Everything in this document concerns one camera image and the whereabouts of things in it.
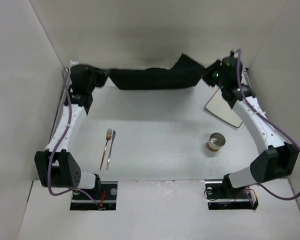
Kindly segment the black cloth placemat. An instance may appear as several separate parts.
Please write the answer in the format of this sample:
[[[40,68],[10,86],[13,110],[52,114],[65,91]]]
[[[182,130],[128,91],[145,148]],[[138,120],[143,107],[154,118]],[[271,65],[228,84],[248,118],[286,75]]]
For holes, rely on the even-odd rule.
[[[96,85],[102,87],[109,78],[120,90],[186,89],[198,84],[206,68],[186,54],[182,54],[170,69],[101,69],[91,67]]]

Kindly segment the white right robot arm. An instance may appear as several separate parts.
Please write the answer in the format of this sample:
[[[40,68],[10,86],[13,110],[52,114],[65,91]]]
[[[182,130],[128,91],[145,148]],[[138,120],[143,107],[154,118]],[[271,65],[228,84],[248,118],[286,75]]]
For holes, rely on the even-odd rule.
[[[242,84],[241,55],[240,49],[231,51],[229,56],[207,67],[201,76],[206,84],[220,89],[222,98],[242,120],[258,151],[258,157],[248,167],[223,177],[222,188],[228,197],[247,187],[262,187],[265,182],[290,176],[300,156],[296,141],[268,120],[254,91]],[[300,197],[300,191],[291,197],[271,195],[291,201]]]

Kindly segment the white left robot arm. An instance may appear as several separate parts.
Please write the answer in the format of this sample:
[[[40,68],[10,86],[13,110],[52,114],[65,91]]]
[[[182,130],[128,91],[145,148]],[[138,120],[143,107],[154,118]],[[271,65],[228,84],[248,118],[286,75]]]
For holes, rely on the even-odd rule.
[[[107,70],[87,64],[73,65],[62,73],[65,101],[59,123],[45,149],[37,151],[34,156],[40,183],[53,196],[53,188],[100,190],[100,177],[82,171],[71,149],[88,116],[93,102],[92,93],[105,85],[108,75]]]

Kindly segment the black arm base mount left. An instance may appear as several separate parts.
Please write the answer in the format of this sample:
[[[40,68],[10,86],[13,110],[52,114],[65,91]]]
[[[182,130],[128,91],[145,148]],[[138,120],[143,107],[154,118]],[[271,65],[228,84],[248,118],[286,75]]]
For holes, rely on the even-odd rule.
[[[115,211],[117,208],[118,182],[101,182],[100,192],[95,189],[84,189],[91,197],[81,191],[72,193],[70,201],[71,211]]]

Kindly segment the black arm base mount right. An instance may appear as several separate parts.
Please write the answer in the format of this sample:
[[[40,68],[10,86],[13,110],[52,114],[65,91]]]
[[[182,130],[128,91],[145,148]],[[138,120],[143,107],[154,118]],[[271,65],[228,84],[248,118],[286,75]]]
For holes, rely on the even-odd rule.
[[[256,192],[248,187],[226,193],[222,180],[206,180],[204,196],[209,210],[253,210],[259,206]]]

